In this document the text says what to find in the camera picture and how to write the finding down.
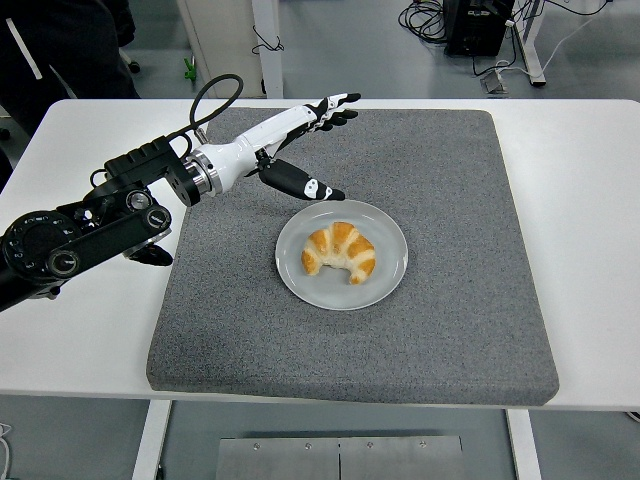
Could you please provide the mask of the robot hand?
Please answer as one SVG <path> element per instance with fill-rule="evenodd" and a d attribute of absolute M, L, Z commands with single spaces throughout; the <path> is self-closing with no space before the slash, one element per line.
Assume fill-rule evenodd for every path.
<path fill-rule="evenodd" d="M 193 157 L 204 174 L 206 193 L 221 195 L 230 191 L 237 179 L 256 174 L 264 184 L 294 198 L 344 200 L 342 191 L 277 159 L 276 154 L 307 133 L 329 131 L 356 118 L 357 112 L 348 105 L 360 98 L 358 93 L 343 93 L 298 105 L 259 123 L 228 144 L 200 146 Z"/>

